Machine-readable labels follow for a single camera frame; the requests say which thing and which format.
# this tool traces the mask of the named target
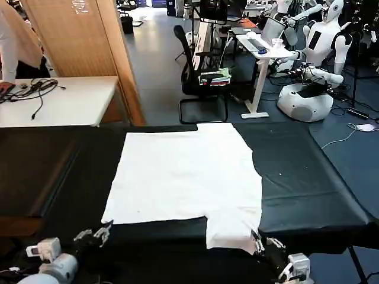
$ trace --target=white cloth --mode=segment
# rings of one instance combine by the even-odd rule
[[[129,133],[102,221],[131,224],[206,216],[207,247],[253,253],[262,180],[231,124],[198,131]]]

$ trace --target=desk leg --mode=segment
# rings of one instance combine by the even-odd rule
[[[195,48],[196,48],[196,44],[194,43],[194,40],[195,40],[195,36],[194,36],[194,33],[195,33],[195,8],[192,7],[192,26],[191,26],[191,32],[192,32],[192,44],[193,44],[193,47],[192,47],[192,56],[195,54]]]
[[[267,112],[257,112],[259,100],[261,99],[261,94],[263,90],[263,85],[265,83],[267,68],[268,68],[269,59],[260,60],[257,64],[261,65],[261,71],[259,72],[258,81],[255,87],[255,93],[253,102],[250,100],[245,101],[245,105],[250,111],[248,114],[241,114],[241,117],[245,120],[247,118],[260,118],[260,117],[269,117]]]

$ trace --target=white desk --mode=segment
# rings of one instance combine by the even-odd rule
[[[246,5],[243,14],[246,17],[256,17],[259,16],[265,10],[266,7],[267,5]]]
[[[248,108],[248,114],[242,114],[241,117],[243,119],[247,118],[260,118],[260,117],[269,117],[267,112],[257,112],[259,100],[261,99],[263,85],[265,84],[266,76],[267,76],[267,68],[269,65],[270,59],[284,58],[292,55],[290,51],[285,49],[284,47],[280,49],[272,50],[271,46],[264,40],[261,39],[261,35],[257,34],[255,40],[259,41],[259,43],[267,49],[267,53],[258,54],[258,49],[249,41],[246,34],[241,34],[236,36],[238,41],[242,43],[242,45],[252,54],[256,59],[259,59],[257,63],[260,65],[261,69],[259,71],[258,81],[255,86],[255,93],[253,97],[253,101],[251,103],[250,100],[245,101],[245,105]]]
[[[118,82],[117,76],[52,79],[58,80],[58,85],[66,87],[66,90],[56,87],[51,93],[43,96],[42,109],[34,120],[31,119],[31,115],[41,104],[39,98],[4,102],[0,104],[0,127],[98,126]],[[21,83],[30,85],[30,81],[31,79],[16,80],[18,86],[12,93],[20,90]]]

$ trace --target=black chair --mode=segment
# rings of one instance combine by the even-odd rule
[[[185,93],[186,95],[195,95],[199,97],[199,98],[194,98],[194,99],[182,99],[179,101],[180,122],[182,124],[205,122],[205,121],[191,121],[191,122],[184,121],[183,112],[182,112],[183,104],[187,104],[191,102],[210,102],[210,101],[214,101],[215,103],[218,104],[219,97],[222,97],[224,100],[225,116],[223,119],[217,120],[217,121],[223,121],[223,122],[227,121],[228,119],[227,99],[230,95],[229,85],[211,86],[210,84],[212,83],[212,80],[215,78],[220,78],[222,77],[222,75],[219,75],[219,74],[202,75],[202,73],[205,73],[205,72],[218,71],[218,69],[201,69],[204,63],[205,57],[211,57],[212,53],[209,53],[209,52],[196,53],[197,56],[200,56],[200,64],[199,64],[199,69],[195,70],[195,67],[192,63],[191,49],[188,45],[187,39],[185,38],[183,27],[181,25],[176,25],[174,27],[174,34],[181,41],[183,45],[185,57],[187,58],[187,62],[183,68],[182,75],[181,75],[183,93]],[[199,76],[201,79],[204,79],[207,81],[206,85],[200,85]]]
[[[127,12],[137,9],[137,0],[116,0],[116,8],[120,14],[124,33],[133,34],[133,27],[139,27],[143,21],[134,21]]]

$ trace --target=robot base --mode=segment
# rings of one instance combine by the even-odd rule
[[[278,108],[289,117],[313,122],[323,120],[332,109],[333,98],[327,93],[312,98],[303,98],[297,92],[308,88],[302,84],[292,84],[282,88],[278,99]]]

